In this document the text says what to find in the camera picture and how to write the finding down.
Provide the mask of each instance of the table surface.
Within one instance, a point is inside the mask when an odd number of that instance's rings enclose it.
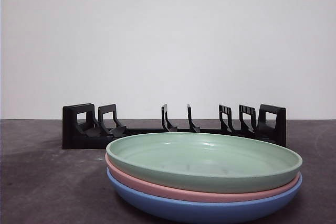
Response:
[[[129,127],[161,123],[121,121]],[[171,121],[187,127],[187,120]],[[219,127],[218,120],[195,123]],[[61,120],[1,120],[1,223],[175,223],[116,194],[104,150],[62,150],[61,141]],[[249,223],[336,223],[336,120],[288,120],[287,145],[303,159],[301,189],[280,211]]]

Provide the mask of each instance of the green plate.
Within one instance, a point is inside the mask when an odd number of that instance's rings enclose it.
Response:
[[[110,161],[123,172],[163,186],[208,193],[249,193],[290,182],[302,165],[295,152],[249,138],[154,133],[111,142]]]

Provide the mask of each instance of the black dish rack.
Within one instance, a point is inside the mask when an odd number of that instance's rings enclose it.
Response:
[[[258,122],[256,121],[255,108],[239,105],[240,129],[235,129],[232,123],[231,108],[219,105],[220,129],[203,129],[196,126],[192,120],[191,107],[188,104],[189,129],[180,129],[173,126],[168,120],[167,104],[161,107],[162,128],[144,129],[129,128],[123,125],[117,118],[117,106],[115,104],[98,107],[98,121],[94,113],[92,103],[77,104],[63,107],[62,121],[62,148],[63,149],[105,149],[106,146],[121,137],[160,132],[196,132],[221,135],[233,135],[253,138],[286,147],[286,108],[272,105],[260,105]],[[112,112],[115,128],[107,128],[103,115]],[[275,126],[266,124],[266,112],[276,115]],[[77,120],[77,115],[85,113],[85,122]],[[223,120],[223,114],[227,117],[227,123]],[[243,119],[243,114],[251,117],[251,127]]]

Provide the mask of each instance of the pink plate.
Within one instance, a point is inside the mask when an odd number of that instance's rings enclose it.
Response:
[[[163,198],[179,199],[193,202],[220,203],[220,202],[238,202],[238,201],[263,199],[281,194],[289,190],[297,183],[300,177],[299,174],[297,174],[296,177],[291,182],[285,184],[284,186],[267,191],[258,191],[256,193],[243,193],[243,194],[204,193],[200,191],[188,191],[188,190],[176,189],[143,181],[138,178],[134,178],[116,168],[110,162],[107,153],[105,154],[105,160],[114,178],[116,178],[120,183],[134,190]]]

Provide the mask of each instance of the stack of plates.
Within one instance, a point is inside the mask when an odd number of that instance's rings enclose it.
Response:
[[[302,158],[278,145],[204,133],[124,137],[107,148],[118,194],[152,215],[187,223],[239,223],[293,199]]]

